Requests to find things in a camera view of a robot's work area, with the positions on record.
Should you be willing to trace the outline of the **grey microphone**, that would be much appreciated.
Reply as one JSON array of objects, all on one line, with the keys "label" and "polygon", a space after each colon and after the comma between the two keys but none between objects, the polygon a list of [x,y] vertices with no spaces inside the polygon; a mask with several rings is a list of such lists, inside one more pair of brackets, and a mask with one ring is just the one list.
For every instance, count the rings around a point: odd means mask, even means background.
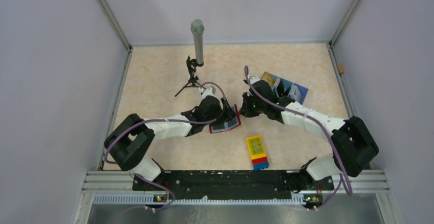
[{"label": "grey microphone", "polygon": [[198,66],[204,65],[203,33],[205,30],[202,20],[195,19],[191,22],[190,30],[193,34],[194,50]]}]

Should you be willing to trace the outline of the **red leather card holder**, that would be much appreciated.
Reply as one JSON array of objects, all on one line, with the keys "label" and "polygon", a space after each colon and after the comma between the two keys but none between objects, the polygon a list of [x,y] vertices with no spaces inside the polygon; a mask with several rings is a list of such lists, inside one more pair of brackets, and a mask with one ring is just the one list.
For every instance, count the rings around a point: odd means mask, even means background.
[{"label": "red leather card holder", "polygon": [[214,125],[214,126],[209,125],[209,132],[211,134],[227,132],[241,126],[240,113],[236,104],[232,106],[232,110],[235,112],[235,117],[232,120],[226,121],[219,125]]}]

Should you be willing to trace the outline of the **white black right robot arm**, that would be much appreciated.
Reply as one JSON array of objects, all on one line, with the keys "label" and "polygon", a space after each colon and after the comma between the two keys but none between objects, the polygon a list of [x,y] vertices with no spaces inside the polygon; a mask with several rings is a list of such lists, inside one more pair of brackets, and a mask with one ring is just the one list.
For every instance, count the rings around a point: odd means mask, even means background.
[{"label": "white black right robot arm", "polygon": [[249,90],[243,93],[241,115],[252,118],[264,114],[270,120],[302,128],[330,144],[332,153],[313,158],[302,166],[300,183],[304,188],[314,189],[322,179],[335,174],[357,177],[379,153],[361,118],[335,118],[309,109],[290,97],[277,97],[265,80],[255,76],[244,82]]}]

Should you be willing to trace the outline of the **small tan object on rail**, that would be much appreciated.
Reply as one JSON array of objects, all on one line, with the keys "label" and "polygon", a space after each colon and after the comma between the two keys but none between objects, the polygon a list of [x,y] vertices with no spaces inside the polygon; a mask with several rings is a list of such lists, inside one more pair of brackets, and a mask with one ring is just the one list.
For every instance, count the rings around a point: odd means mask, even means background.
[{"label": "small tan object on rail", "polygon": [[342,65],[340,65],[340,64],[337,65],[337,70],[338,70],[338,73],[340,75],[342,75],[344,73],[344,67]]}]

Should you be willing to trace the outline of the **blue three-slot card box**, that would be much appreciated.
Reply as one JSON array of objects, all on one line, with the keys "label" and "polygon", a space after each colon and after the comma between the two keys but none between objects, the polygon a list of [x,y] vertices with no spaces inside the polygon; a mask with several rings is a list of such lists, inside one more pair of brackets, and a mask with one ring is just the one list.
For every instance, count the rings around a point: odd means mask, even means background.
[{"label": "blue three-slot card box", "polygon": [[274,74],[271,74],[271,75],[275,78],[275,84],[272,87],[272,91],[275,93],[275,95],[278,98],[283,97],[283,96],[289,97],[288,93],[289,93],[289,90],[290,90],[291,86],[292,85],[296,85],[296,86],[298,86],[298,88],[299,88],[299,90],[300,90],[300,92],[302,94],[302,100],[299,103],[300,104],[304,103],[304,101],[305,101],[305,99],[307,97],[308,91],[309,91],[308,88],[306,88],[306,87],[304,87],[304,86],[302,86],[302,85],[300,85],[298,83],[295,83],[295,82],[289,81],[287,79],[284,79],[284,78],[282,78],[280,76],[276,76]]}]

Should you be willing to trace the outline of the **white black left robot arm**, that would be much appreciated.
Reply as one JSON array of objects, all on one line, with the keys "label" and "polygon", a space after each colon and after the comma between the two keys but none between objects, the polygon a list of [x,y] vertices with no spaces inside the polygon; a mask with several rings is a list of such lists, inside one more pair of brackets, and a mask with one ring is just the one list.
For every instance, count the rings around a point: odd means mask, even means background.
[{"label": "white black left robot arm", "polygon": [[206,126],[228,131],[240,123],[237,106],[214,96],[207,96],[193,109],[168,118],[143,119],[130,114],[105,139],[104,161],[142,176],[149,188],[158,190],[164,184],[162,169],[146,155],[153,142],[196,135]]}]

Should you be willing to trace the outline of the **yellow red blue toy block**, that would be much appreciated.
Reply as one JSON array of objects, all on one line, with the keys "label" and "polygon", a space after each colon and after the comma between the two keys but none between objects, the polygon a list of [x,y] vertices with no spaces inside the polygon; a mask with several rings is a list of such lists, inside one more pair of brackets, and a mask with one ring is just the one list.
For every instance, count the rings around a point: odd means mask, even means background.
[{"label": "yellow red blue toy block", "polygon": [[261,171],[269,168],[269,161],[261,136],[247,137],[246,145],[249,151],[253,170]]}]

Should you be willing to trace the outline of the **black tripod stand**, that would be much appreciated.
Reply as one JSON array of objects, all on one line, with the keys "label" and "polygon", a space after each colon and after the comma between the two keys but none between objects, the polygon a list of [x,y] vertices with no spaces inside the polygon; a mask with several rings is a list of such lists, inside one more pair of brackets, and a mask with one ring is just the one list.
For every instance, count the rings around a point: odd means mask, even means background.
[{"label": "black tripod stand", "polygon": [[175,94],[175,97],[177,97],[184,89],[190,88],[190,87],[201,87],[202,85],[199,84],[198,76],[196,75],[196,71],[198,67],[202,67],[203,63],[198,63],[196,59],[191,59],[190,56],[186,59],[186,66],[189,73],[189,79],[185,85]]}]

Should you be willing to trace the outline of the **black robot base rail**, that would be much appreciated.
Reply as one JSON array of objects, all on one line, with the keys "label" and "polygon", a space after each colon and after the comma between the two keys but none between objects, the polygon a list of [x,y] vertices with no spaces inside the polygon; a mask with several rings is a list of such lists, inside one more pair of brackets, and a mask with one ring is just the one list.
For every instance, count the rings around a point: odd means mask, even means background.
[{"label": "black robot base rail", "polygon": [[298,170],[173,170],[155,180],[171,190],[177,200],[269,200],[290,199],[301,191],[333,190],[330,176],[315,181]]}]

